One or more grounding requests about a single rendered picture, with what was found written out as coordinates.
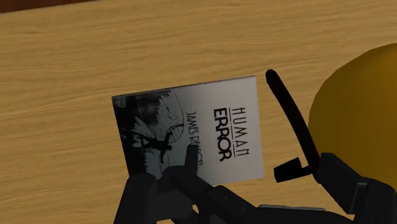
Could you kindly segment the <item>white and black book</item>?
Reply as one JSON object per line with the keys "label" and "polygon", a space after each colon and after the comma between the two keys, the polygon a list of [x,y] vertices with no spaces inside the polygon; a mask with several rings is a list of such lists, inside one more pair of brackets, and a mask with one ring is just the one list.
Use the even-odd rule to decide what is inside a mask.
{"label": "white and black book", "polygon": [[264,176],[256,78],[243,76],[112,98],[129,174],[161,178],[198,148],[212,185]]}

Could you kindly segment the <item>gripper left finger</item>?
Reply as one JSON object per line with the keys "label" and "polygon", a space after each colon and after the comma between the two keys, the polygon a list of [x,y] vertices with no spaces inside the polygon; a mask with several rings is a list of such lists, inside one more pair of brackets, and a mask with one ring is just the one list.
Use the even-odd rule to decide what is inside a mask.
{"label": "gripper left finger", "polygon": [[255,224],[258,210],[224,186],[197,176],[199,147],[187,146],[185,164],[166,168],[163,176],[129,176],[113,224]]}

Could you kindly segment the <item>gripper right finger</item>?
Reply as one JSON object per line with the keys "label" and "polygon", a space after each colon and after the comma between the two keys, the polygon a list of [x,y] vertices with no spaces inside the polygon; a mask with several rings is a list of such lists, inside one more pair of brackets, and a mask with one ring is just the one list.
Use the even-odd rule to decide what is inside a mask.
{"label": "gripper right finger", "polygon": [[358,174],[332,153],[322,153],[316,180],[352,224],[397,224],[397,192],[388,184]]}

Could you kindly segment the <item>light wooden table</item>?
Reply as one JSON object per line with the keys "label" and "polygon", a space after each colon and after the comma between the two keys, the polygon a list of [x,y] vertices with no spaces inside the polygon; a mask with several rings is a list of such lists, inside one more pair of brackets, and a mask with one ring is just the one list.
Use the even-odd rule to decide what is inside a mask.
{"label": "light wooden table", "polygon": [[264,177],[254,205],[336,202],[311,177],[276,183],[302,151],[265,81],[307,116],[336,69],[397,43],[397,0],[102,0],[0,15],[0,224],[113,224],[128,176],[114,95],[254,74]]}

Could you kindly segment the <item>yellow round object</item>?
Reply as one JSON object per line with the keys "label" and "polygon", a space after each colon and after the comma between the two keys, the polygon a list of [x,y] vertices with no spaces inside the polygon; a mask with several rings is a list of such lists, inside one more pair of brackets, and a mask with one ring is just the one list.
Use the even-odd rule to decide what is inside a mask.
{"label": "yellow round object", "polygon": [[397,190],[397,43],[337,69],[318,90],[308,126],[318,152]]}

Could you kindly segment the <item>dark brown hooked stick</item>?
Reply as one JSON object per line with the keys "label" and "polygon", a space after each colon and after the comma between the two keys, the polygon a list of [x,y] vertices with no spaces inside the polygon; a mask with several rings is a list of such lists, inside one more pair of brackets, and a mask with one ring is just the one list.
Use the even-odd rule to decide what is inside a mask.
{"label": "dark brown hooked stick", "polygon": [[279,75],[273,69],[266,71],[265,78],[269,88],[284,111],[286,118],[290,122],[308,163],[307,166],[302,167],[300,159],[296,157],[278,165],[274,168],[274,178],[276,182],[280,183],[311,174],[315,175],[320,162],[320,156],[298,106]]}

